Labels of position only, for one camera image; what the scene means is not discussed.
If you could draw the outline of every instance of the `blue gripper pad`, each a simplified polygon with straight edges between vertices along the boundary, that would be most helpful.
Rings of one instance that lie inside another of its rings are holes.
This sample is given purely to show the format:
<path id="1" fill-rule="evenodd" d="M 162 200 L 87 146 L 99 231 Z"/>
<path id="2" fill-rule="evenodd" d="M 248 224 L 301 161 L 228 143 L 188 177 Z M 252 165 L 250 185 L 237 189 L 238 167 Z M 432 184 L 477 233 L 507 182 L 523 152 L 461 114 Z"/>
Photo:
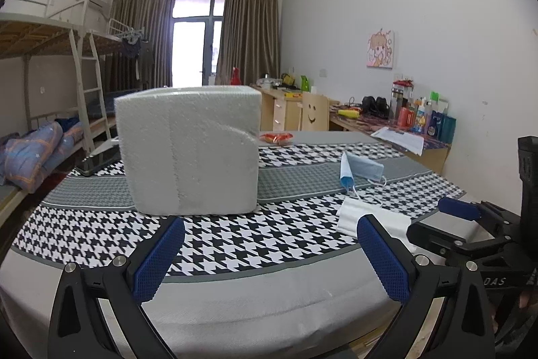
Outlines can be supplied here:
<path id="1" fill-rule="evenodd" d="M 155 296 L 184 240 L 183 219 L 176 218 L 134 273 L 132 293 L 137 303 L 150 301 Z"/>
<path id="2" fill-rule="evenodd" d="M 405 304 L 410 296 L 409 274 L 367 216 L 357 223 L 357 239 L 387 295 Z"/>
<path id="3" fill-rule="evenodd" d="M 441 198 L 437 203 L 437 208 L 448 215 L 456 216 L 467 221 L 476 221 L 480 219 L 480 210 L 470 203 L 453 198 Z"/>

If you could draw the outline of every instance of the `white foam block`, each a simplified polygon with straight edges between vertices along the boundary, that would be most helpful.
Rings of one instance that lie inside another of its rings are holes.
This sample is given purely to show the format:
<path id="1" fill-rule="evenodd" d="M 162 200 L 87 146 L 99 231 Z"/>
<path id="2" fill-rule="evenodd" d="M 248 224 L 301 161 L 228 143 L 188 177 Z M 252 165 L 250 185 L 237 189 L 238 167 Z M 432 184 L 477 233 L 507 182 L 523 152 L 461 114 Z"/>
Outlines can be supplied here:
<path id="1" fill-rule="evenodd" d="M 229 215 L 256 208 L 260 92 L 158 88 L 115 104 L 125 174 L 140 212 Z"/>

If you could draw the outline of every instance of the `bed ladder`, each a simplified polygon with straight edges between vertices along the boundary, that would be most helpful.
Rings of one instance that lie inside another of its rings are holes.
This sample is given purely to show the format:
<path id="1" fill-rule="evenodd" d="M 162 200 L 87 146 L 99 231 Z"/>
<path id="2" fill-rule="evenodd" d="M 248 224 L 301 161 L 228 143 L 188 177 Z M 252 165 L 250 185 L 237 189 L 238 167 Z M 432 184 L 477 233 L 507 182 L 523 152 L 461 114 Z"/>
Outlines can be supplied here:
<path id="1" fill-rule="evenodd" d="M 103 97 L 103 83 L 101 81 L 101 65 L 99 64 L 99 54 L 95 47 L 95 41 L 93 40 L 93 34 L 88 33 L 88 40 L 90 41 L 91 47 L 91 57 L 83 56 L 83 45 L 84 38 L 86 33 L 84 31 L 79 32 L 79 41 L 75 42 L 75 34 L 73 30 L 69 31 L 69 42 L 71 43 L 71 49 L 73 52 L 73 58 L 75 59 L 75 69 L 76 69 L 76 95 L 77 103 L 79 105 L 79 118 L 82 122 L 82 127 L 84 130 L 84 150 L 87 154 L 91 153 L 95 149 L 95 144 L 93 143 L 93 133 L 92 128 L 95 126 L 104 123 L 105 132 L 107 133 L 107 138 L 111 139 L 110 127 L 108 125 L 107 118 L 107 109 L 104 105 Z M 95 76 L 97 77 L 97 87 L 89 88 L 84 90 L 84 85 L 82 82 L 82 62 L 85 60 L 91 60 L 95 62 Z M 101 118 L 90 123 L 88 118 L 88 110 L 86 108 L 86 94 L 97 92 L 99 96 L 99 104 L 101 106 Z"/>

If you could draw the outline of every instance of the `cartoon girl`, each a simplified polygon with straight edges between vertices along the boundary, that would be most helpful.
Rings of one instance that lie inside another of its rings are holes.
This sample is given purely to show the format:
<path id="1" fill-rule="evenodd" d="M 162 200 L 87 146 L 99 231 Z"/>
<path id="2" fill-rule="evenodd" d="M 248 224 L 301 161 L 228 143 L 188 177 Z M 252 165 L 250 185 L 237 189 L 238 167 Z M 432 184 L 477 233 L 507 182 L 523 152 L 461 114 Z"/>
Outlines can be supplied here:
<path id="1" fill-rule="evenodd" d="M 378 68 L 380 66 L 388 66 L 391 63 L 392 48 L 387 41 L 387 35 L 380 29 L 377 34 L 370 37 L 370 47 L 368 49 L 368 66 Z"/>

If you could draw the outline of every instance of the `canvas picture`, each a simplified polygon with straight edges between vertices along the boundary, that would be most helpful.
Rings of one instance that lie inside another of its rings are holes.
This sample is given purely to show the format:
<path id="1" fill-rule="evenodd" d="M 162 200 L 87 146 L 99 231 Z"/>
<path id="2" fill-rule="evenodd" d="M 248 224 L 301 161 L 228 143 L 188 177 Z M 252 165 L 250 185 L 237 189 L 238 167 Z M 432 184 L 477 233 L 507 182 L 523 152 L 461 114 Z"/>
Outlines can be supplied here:
<path id="1" fill-rule="evenodd" d="M 372 34 L 368 39 L 369 68 L 392 69 L 394 63 L 394 31 L 383 31 Z"/>

